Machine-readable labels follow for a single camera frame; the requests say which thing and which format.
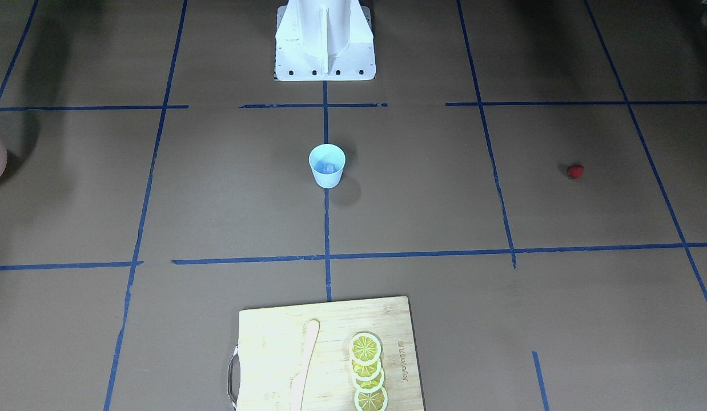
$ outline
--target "cutting board handle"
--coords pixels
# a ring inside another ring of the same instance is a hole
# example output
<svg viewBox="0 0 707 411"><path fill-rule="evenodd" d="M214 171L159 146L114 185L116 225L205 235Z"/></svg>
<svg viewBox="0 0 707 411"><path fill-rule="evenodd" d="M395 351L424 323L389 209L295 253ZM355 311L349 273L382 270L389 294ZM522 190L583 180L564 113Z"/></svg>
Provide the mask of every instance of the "cutting board handle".
<svg viewBox="0 0 707 411"><path fill-rule="evenodd" d="M236 411L236 395L234 395L231 388L231 372L234 369L234 359L238 357L239 354L239 344L234 346L234 352L231 354L231 359L229 360L229 379L227 380L228 382L228 389L227 389L227 394L229 395L229 401L231 401L231 407L234 408L234 411Z"/></svg>

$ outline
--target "citrus slice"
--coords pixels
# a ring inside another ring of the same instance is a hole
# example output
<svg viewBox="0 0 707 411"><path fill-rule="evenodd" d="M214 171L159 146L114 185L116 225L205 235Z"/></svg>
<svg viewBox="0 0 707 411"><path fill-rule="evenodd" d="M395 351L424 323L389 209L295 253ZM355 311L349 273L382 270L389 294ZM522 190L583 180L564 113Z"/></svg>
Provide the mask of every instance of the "citrus slice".
<svg viewBox="0 0 707 411"><path fill-rule="evenodd" d="M348 349L354 361L368 366L381 356L381 341L372 333L358 333L351 339Z"/></svg>
<svg viewBox="0 0 707 411"><path fill-rule="evenodd" d="M372 393L357 390L353 396L353 405L356 405L358 411L384 411L388 403L389 398L384 387Z"/></svg>
<svg viewBox="0 0 707 411"><path fill-rule="evenodd" d="M353 385L356 387L356 390L366 394L379 390L379 388L384 385L384 369L381 369L379 374L375 374L374 378L368 381L362 381L354 377Z"/></svg>
<svg viewBox="0 0 707 411"><path fill-rule="evenodd" d="M361 381L371 381L376 378L377 374L381 371L381 361L377 361L374 364L369 364L367 366L362 366L356 361L351 361L351 368L353 372L356 373L356 379Z"/></svg>

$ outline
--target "lime slice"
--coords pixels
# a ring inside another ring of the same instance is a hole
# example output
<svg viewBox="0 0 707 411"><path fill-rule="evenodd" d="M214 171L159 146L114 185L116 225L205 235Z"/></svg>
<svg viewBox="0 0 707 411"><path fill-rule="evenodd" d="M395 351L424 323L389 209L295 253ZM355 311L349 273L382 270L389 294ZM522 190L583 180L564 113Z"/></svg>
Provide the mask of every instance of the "lime slice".
<svg viewBox="0 0 707 411"><path fill-rule="evenodd" d="M381 369L379 374L375 374L374 378L368 381L362 381L354 377L353 385L356 387L356 390L366 394L379 390L379 388L384 385L384 369Z"/></svg>
<svg viewBox="0 0 707 411"><path fill-rule="evenodd" d="M353 372L356 373L356 379L361 381L371 381L376 378L377 374L381 371L381 361L377 361L368 366L362 366L358 362L352 360L351 368L353 369Z"/></svg>
<svg viewBox="0 0 707 411"><path fill-rule="evenodd" d="M381 341L372 333L358 333L351 339L348 349L354 361L368 366L381 356Z"/></svg>
<svg viewBox="0 0 707 411"><path fill-rule="evenodd" d="M373 393L364 393L357 390L353 396L353 405L358 411L384 411L387 408L389 398L384 387Z"/></svg>

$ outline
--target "wooden cutting board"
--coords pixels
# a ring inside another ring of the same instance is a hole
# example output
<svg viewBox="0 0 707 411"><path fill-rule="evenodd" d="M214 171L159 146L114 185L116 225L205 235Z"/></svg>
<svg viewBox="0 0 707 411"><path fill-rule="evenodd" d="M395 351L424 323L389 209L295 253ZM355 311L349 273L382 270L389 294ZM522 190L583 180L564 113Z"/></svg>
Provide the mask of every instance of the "wooden cutting board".
<svg viewBox="0 0 707 411"><path fill-rule="evenodd" d="M301 370L306 325L320 323L303 411L355 411L348 344L362 331L381 341L387 411L424 411L407 297L239 312L239 411L289 411Z"/></svg>

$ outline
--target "red berry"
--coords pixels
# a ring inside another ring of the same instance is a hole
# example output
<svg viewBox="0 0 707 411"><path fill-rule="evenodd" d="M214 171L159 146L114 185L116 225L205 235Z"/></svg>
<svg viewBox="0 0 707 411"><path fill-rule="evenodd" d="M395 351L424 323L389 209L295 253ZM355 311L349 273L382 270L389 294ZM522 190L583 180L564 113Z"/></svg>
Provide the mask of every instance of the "red berry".
<svg viewBox="0 0 707 411"><path fill-rule="evenodd" d="M574 166L570 166L569 169L567 169L567 174L569 174L570 179L578 179L581 177L581 175L584 172L584 167L580 166L579 164L575 164Z"/></svg>

